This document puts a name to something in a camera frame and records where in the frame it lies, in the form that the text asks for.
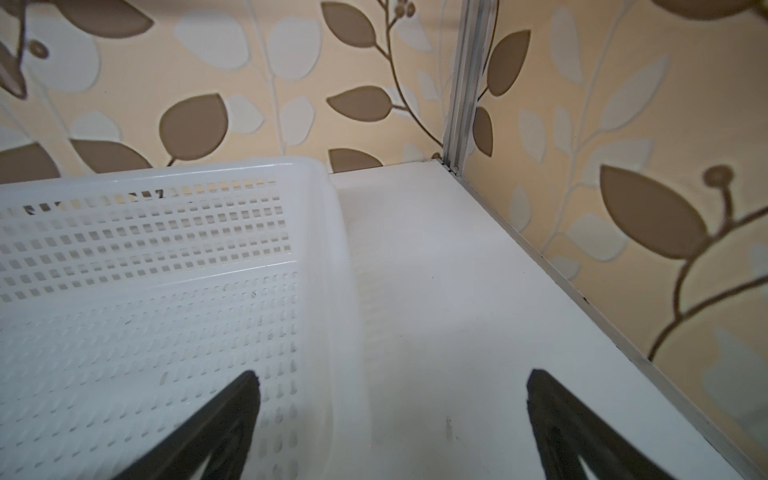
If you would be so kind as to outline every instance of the leaf pattern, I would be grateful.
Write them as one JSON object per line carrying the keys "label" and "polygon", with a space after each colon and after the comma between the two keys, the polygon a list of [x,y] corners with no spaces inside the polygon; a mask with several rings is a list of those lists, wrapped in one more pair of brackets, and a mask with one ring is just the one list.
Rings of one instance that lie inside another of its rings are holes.
{"label": "leaf pattern", "polygon": [[587,185],[600,184],[600,167],[608,165],[639,172],[645,167],[653,149],[652,140],[619,140],[602,145],[589,157],[581,182]]}
{"label": "leaf pattern", "polygon": [[605,208],[616,225],[662,257],[689,258],[709,237],[699,212],[655,180],[604,165],[600,185]]}
{"label": "leaf pattern", "polygon": [[757,0],[651,0],[669,13],[690,20],[718,20],[758,5]]}
{"label": "leaf pattern", "polygon": [[154,25],[125,0],[55,0],[55,4],[74,26],[97,37],[134,37]]}
{"label": "leaf pattern", "polygon": [[472,124],[472,136],[475,138],[475,145],[484,154],[491,157],[493,155],[493,123],[491,116],[483,107],[477,107],[475,110],[475,121]]}
{"label": "leaf pattern", "polygon": [[335,174],[382,166],[382,163],[376,157],[352,148],[333,148],[328,150],[328,158],[331,162],[331,169]]}
{"label": "leaf pattern", "polygon": [[40,144],[0,152],[0,184],[59,178],[61,174]]}
{"label": "leaf pattern", "polygon": [[707,395],[768,449],[768,364],[742,339],[715,330],[720,358],[701,375]]}
{"label": "leaf pattern", "polygon": [[200,60],[222,70],[237,70],[248,62],[248,38],[231,15],[209,9],[185,12],[174,36]]}
{"label": "leaf pattern", "polygon": [[315,108],[309,98],[298,97],[280,109],[280,129],[286,144],[295,147],[306,140],[315,121]]}
{"label": "leaf pattern", "polygon": [[616,258],[627,244],[627,238],[616,227],[595,214],[579,218],[565,234],[584,253],[601,262]]}
{"label": "leaf pattern", "polygon": [[69,134],[76,140],[120,141],[120,128],[100,111],[78,115],[69,127]]}
{"label": "leaf pattern", "polygon": [[549,25],[549,55],[562,76],[575,84],[584,83],[576,22],[571,11],[565,7],[558,8],[552,15]]}
{"label": "leaf pattern", "polygon": [[133,148],[115,141],[70,140],[91,170],[97,174],[152,168],[147,159]]}
{"label": "leaf pattern", "polygon": [[18,62],[5,45],[0,43],[0,87],[16,98],[27,98],[27,82]]}
{"label": "leaf pattern", "polygon": [[579,262],[567,257],[552,257],[549,259],[549,263],[551,263],[554,269],[560,272],[566,280],[573,280],[581,269],[581,264]]}
{"label": "leaf pattern", "polygon": [[440,101],[440,95],[437,93],[435,80],[432,76],[423,70],[417,71],[416,75],[419,77],[419,90],[422,91],[424,100]]}
{"label": "leaf pattern", "polygon": [[518,79],[528,54],[531,31],[516,31],[496,44],[488,61],[488,91],[498,97],[507,93]]}
{"label": "leaf pattern", "polygon": [[370,48],[376,45],[373,24],[357,8],[342,2],[321,2],[323,18],[330,31],[350,47]]}
{"label": "leaf pattern", "polygon": [[176,103],[160,119],[160,139],[176,160],[198,160],[216,150],[227,134],[227,107],[219,94]]}
{"label": "leaf pattern", "polygon": [[347,118],[357,121],[379,121],[392,110],[392,100],[381,87],[366,85],[326,99],[328,105]]}
{"label": "leaf pattern", "polygon": [[554,110],[553,130],[555,147],[563,153],[570,155],[573,126],[571,124],[571,117],[568,116],[568,112],[560,105]]}
{"label": "leaf pattern", "polygon": [[283,80],[306,77],[320,57],[322,37],[314,18],[281,18],[266,40],[272,71]]}
{"label": "leaf pattern", "polygon": [[530,221],[531,201],[523,186],[518,185],[509,201],[509,224],[518,232],[522,232]]}
{"label": "leaf pattern", "polygon": [[547,131],[539,116],[521,108],[518,112],[518,135],[523,150],[540,164],[547,148]]}
{"label": "leaf pattern", "polygon": [[669,58],[664,55],[625,81],[608,99],[600,119],[600,129],[615,130],[635,118],[656,93],[668,65]]}

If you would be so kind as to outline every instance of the metal strip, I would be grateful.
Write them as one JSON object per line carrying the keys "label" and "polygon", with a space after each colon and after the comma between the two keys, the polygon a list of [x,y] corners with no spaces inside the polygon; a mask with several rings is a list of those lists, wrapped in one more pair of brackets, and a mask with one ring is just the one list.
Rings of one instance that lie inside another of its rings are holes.
{"label": "metal strip", "polygon": [[475,108],[485,63],[486,44],[490,39],[497,0],[464,0],[458,27],[451,109],[443,138],[442,162],[454,174],[461,175],[466,157]]}

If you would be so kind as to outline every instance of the white plastic basket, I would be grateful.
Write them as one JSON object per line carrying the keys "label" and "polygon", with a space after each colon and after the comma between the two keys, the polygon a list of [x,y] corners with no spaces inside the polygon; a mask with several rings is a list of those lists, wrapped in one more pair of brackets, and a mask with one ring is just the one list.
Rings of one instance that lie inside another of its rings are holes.
{"label": "white plastic basket", "polygon": [[0,477],[110,478],[242,371],[243,478],[365,477],[362,327],[308,158],[0,188]]}

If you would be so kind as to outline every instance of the wallpaper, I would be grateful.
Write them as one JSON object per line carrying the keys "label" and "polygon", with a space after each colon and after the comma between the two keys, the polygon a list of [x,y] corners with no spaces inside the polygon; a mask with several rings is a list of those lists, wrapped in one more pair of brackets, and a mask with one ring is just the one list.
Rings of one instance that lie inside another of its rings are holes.
{"label": "wallpaper", "polygon": [[501,0],[465,177],[768,472],[768,21]]}
{"label": "wallpaper", "polygon": [[0,0],[0,183],[442,150],[460,0]]}

